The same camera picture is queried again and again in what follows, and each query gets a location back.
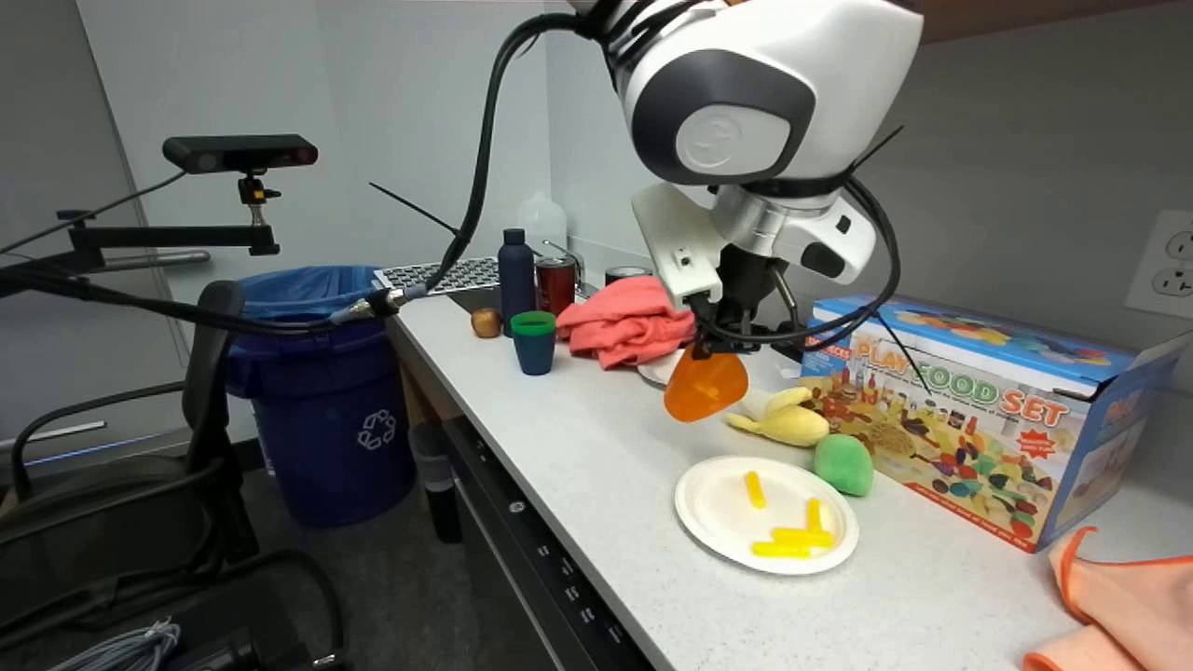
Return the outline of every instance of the toy box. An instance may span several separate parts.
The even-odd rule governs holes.
[[[813,325],[859,305],[823,298]],[[1119,489],[1187,348],[1125,352],[907,298],[882,316],[805,352],[813,406],[866,441],[875,471],[1027,551]]]

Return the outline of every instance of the blue cup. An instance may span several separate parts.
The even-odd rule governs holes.
[[[513,334],[518,351],[518,367],[528,376],[546,376],[556,364],[556,313],[530,310],[513,316]]]

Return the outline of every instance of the black bottle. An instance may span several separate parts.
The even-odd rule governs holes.
[[[503,246],[496,248],[496,288],[499,288],[499,321],[503,321],[503,330],[513,334],[513,316],[536,310],[534,248],[528,246],[521,227],[503,229]]]

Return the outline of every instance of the blue trash bin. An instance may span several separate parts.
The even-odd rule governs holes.
[[[253,321],[324,321],[372,289],[372,269],[330,263],[242,279]],[[386,514],[414,489],[396,351],[376,321],[310,340],[237,334],[229,390],[253,403],[288,512],[331,530]]]

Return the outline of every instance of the cabinet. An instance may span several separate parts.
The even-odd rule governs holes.
[[[1061,21],[1094,11],[1148,8],[1168,0],[910,0],[926,11],[926,39]]]

